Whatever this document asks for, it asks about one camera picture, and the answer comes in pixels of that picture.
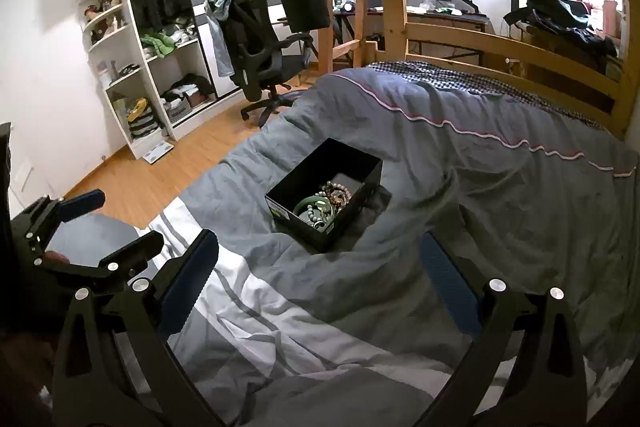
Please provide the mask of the green jade bangle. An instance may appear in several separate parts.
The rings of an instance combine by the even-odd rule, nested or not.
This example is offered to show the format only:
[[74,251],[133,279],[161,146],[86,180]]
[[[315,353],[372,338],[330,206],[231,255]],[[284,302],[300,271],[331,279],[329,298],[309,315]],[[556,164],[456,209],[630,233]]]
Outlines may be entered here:
[[336,208],[326,195],[318,194],[301,200],[293,213],[311,228],[324,231],[334,221]]

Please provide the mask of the black jewelry box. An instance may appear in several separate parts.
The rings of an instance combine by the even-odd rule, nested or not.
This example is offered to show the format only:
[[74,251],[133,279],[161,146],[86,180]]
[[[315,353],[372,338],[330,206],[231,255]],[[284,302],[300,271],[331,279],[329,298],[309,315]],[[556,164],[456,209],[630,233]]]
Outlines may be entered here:
[[[383,161],[363,150],[329,138],[318,145],[265,196],[273,219],[315,251],[328,251],[353,225],[378,188]],[[311,228],[295,216],[295,206],[312,195],[326,195],[336,208],[324,230]]]

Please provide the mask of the white bathroom scale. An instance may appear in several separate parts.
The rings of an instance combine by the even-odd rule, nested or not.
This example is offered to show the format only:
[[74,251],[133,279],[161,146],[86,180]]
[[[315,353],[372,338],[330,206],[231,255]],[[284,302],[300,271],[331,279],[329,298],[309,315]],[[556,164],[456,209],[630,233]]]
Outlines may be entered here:
[[153,165],[155,164],[158,160],[160,160],[160,158],[164,157],[165,155],[167,155],[169,152],[171,152],[174,149],[174,146],[167,142],[167,141],[162,141],[156,145],[154,145],[151,150],[149,150],[149,152],[146,152],[142,158],[149,164],[149,165]]

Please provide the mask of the grey duvet cover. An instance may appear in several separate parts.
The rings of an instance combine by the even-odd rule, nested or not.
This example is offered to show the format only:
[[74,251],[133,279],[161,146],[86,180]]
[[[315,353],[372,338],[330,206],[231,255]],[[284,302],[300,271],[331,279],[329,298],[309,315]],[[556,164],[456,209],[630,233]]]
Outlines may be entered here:
[[[203,230],[215,270],[169,341],[229,426],[409,426],[469,348],[422,267],[433,233],[485,277],[559,287],[600,410],[639,353],[639,157],[607,131],[421,65],[321,78],[150,224],[156,258]],[[333,251],[273,220],[266,194],[326,139],[382,162]]]

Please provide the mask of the green garment on shelf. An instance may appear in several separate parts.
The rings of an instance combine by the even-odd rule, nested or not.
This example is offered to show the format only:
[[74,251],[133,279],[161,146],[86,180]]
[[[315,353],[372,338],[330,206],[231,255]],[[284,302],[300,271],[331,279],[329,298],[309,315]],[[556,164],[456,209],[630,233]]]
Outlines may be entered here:
[[176,44],[170,37],[161,32],[142,32],[140,35],[142,48],[149,56],[164,58],[175,51]]

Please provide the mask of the black office chair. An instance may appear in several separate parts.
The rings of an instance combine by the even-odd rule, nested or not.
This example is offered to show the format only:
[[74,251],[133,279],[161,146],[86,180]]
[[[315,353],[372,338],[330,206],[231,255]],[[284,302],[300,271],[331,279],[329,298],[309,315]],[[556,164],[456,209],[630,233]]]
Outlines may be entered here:
[[307,69],[314,39],[306,32],[293,32],[280,39],[273,29],[267,0],[230,0],[228,16],[220,22],[224,43],[230,56],[231,80],[250,102],[241,109],[243,120],[259,109],[258,126],[281,107],[291,107],[298,91],[280,94],[285,86]]

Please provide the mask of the white shelf unit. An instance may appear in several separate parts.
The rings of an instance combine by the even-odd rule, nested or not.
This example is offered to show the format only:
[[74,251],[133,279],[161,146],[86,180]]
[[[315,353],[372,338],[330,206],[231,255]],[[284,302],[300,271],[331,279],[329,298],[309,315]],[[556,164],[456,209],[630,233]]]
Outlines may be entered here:
[[[132,155],[178,141],[242,98],[217,72],[205,0],[77,0],[88,62]],[[176,44],[164,58],[142,48],[142,32]]]

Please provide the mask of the grey jacket on chair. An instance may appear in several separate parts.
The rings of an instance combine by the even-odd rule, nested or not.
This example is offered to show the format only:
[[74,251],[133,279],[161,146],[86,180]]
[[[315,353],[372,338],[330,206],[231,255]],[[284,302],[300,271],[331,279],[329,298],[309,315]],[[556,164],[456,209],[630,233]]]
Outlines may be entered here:
[[235,74],[222,24],[229,18],[232,0],[205,0],[204,8],[210,35],[214,44],[218,75],[232,77]]

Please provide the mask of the checkered bed sheet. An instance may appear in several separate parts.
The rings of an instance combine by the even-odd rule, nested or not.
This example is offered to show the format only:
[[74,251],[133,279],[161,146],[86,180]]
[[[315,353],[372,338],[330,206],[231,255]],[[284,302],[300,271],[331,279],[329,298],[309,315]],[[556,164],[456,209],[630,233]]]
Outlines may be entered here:
[[484,75],[459,72],[458,70],[446,69],[420,61],[374,62],[369,64],[368,67],[377,72],[398,75],[408,82],[429,83],[439,90],[458,90],[472,95],[493,96],[494,98],[497,98],[497,96],[510,96],[515,98],[518,103],[579,120],[589,127],[603,129],[602,124],[583,113],[563,108],[538,94],[525,92],[511,87],[503,81]]

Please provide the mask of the wooden desk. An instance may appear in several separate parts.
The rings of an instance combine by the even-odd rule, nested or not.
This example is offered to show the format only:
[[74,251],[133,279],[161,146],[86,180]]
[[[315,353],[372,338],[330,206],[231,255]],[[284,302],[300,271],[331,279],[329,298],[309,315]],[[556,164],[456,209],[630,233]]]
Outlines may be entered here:
[[[374,34],[382,32],[384,9],[382,6],[376,6],[368,9],[366,21],[364,22],[364,30],[366,34]],[[486,15],[474,14],[450,14],[439,13],[433,11],[409,11],[407,13],[409,23],[432,24],[438,26],[450,26],[462,29],[471,29],[480,32],[488,32],[493,35],[495,33],[491,20]],[[335,11],[333,13],[333,28],[340,34],[346,29],[352,36],[355,35],[355,10],[351,11]]]

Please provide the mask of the dark clothes pile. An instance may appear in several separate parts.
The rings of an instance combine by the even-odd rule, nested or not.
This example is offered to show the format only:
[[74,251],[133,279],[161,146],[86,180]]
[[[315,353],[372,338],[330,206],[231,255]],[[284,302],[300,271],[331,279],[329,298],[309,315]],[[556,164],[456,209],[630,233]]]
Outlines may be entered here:
[[503,19],[508,25],[528,23],[550,32],[593,58],[617,57],[613,40],[596,35],[588,17],[576,15],[566,0],[526,0],[524,8],[506,13]]

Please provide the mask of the wooden bunk bed frame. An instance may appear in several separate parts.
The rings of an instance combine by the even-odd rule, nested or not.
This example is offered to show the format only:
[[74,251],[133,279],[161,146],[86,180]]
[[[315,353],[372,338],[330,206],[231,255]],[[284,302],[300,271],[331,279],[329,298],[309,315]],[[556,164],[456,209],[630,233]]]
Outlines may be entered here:
[[[518,40],[469,29],[410,23],[406,0],[383,0],[383,24],[385,49],[380,51],[375,42],[366,42],[363,45],[363,56],[366,63],[421,61],[459,72],[495,78],[516,89],[539,95],[556,105],[585,116],[605,127],[612,135],[620,139],[623,139],[631,123],[631,116],[634,113],[634,106],[636,106],[639,94],[638,28],[632,26],[628,28],[622,73],[620,79],[615,80],[566,56]],[[568,92],[554,89],[536,79],[511,75],[507,72],[501,72],[499,69],[466,64],[452,58],[427,56],[422,53],[411,54],[409,52],[410,41],[465,48],[517,60],[526,66],[536,66],[598,92],[611,100],[613,107],[609,110],[602,110]]]

